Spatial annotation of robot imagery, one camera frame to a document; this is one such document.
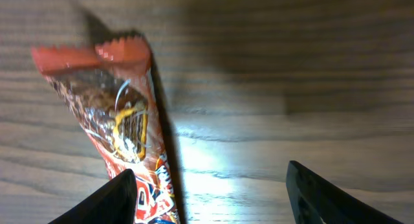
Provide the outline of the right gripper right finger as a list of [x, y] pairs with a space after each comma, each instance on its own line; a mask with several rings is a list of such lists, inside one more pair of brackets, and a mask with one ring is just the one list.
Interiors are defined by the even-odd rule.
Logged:
[[402, 224], [297, 161], [289, 162], [286, 187], [296, 223]]

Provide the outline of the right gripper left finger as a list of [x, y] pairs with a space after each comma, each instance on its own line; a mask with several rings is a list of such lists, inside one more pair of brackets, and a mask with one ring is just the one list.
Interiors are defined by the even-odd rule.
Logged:
[[50, 224], [132, 224], [137, 186], [126, 169]]

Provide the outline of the orange brown snack bar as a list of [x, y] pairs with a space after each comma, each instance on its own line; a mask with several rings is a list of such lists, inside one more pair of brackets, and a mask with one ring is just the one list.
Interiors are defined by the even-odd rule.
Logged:
[[109, 177], [134, 172], [135, 222], [178, 223], [147, 41], [135, 36], [89, 47], [34, 47], [31, 54], [104, 159]]

